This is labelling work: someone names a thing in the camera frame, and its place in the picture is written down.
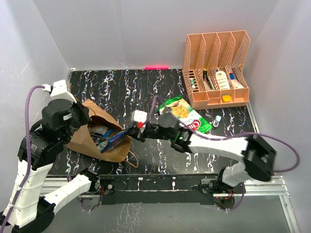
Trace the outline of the blue Burts chips bag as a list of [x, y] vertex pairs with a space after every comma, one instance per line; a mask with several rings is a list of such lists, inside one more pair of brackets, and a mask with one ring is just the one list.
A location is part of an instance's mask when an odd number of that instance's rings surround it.
[[102, 141], [109, 141], [109, 142], [108, 142], [104, 152], [106, 152], [107, 150], [112, 150], [115, 146], [120, 144], [125, 139], [125, 137], [127, 136], [126, 132], [127, 132], [127, 130], [120, 131], [119, 133], [117, 133], [113, 137], [109, 137], [111, 135], [111, 133], [105, 134], [106, 137], [104, 137], [102, 139]]

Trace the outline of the brown paper bag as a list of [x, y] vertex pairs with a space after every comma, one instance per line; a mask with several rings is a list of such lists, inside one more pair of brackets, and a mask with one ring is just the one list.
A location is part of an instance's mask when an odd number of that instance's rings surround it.
[[137, 168], [138, 157], [130, 151], [130, 138], [123, 135], [113, 139], [122, 131], [120, 124], [89, 99], [83, 102], [83, 106], [89, 110], [91, 121], [74, 133], [66, 147], [80, 154], [113, 163], [125, 162], [130, 154], [136, 163], [128, 161], [128, 164]]

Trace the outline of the green Chuba chips bag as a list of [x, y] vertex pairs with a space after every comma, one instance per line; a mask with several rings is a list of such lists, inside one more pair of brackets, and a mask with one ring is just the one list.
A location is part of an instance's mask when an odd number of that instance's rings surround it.
[[183, 98], [178, 95], [164, 101], [158, 108], [160, 114], [168, 112], [176, 116], [182, 123], [194, 131], [207, 133], [212, 129], [212, 125], [200, 116]]

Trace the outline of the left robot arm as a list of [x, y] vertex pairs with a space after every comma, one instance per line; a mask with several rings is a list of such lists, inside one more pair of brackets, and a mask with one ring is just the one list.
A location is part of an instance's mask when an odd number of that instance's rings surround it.
[[20, 144], [15, 185], [8, 206], [0, 214], [2, 227], [11, 225], [14, 233], [41, 233], [73, 199], [86, 192], [99, 191], [99, 175], [86, 168], [62, 187], [41, 194], [64, 145], [89, 121], [89, 109], [80, 102], [57, 99], [43, 108], [42, 119], [27, 129]]

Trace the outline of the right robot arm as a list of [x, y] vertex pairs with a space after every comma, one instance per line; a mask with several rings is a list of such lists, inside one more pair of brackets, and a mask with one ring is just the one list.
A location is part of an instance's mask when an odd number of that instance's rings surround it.
[[198, 189], [204, 194], [230, 193], [247, 180], [269, 182], [273, 175], [276, 151], [259, 135], [224, 138], [207, 136], [180, 126], [170, 113], [160, 115], [156, 124], [147, 120], [148, 114], [135, 110], [131, 115], [133, 126], [128, 135], [138, 141], [148, 139], [169, 140], [180, 153], [208, 153], [237, 161], [222, 168], [214, 180], [203, 179]]

